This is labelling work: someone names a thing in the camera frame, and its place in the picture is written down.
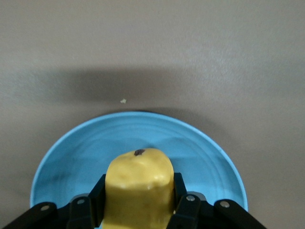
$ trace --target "yellow object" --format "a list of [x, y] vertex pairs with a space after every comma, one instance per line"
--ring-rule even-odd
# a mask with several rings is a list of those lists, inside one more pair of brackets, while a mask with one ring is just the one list
[[154, 148], [114, 159], [105, 179], [103, 229], [165, 229], [174, 210], [173, 166]]

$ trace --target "gray surface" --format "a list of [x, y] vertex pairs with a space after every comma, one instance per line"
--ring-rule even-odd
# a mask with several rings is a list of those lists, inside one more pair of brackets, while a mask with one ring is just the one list
[[[122, 98], [127, 104], [121, 104]], [[0, 2], [0, 227], [51, 145], [143, 109], [227, 152], [269, 229], [305, 224], [305, 1]]]

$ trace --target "blue plate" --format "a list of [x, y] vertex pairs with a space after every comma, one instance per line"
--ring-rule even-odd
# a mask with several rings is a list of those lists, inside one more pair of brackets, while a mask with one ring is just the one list
[[40, 163], [30, 205], [50, 201], [63, 207], [89, 193], [118, 155], [149, 147], [170, 158], [188, 191], [203, 193], [210, 204], [227, 198], [248, 210], [236, 167], [212, 139], [180, 120], [149, 112], [104, 115], [66, 133]]

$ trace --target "small white speck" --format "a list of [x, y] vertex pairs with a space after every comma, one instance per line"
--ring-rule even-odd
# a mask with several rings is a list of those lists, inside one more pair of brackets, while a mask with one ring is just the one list
[[121, 103], [121, 104], [127, 103], [127, 99], [122, 99], [122, 100], [120, 101], [120, 103]]

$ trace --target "dark spot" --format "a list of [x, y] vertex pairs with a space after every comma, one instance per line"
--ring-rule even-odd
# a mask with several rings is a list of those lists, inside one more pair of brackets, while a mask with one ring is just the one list
[[137, 149], [135, 152], [134, 152], [134, 155], [135, 156], [138, 156], [138, 155], [142, 155], [142, 153], [145, 151], [145, 149]]

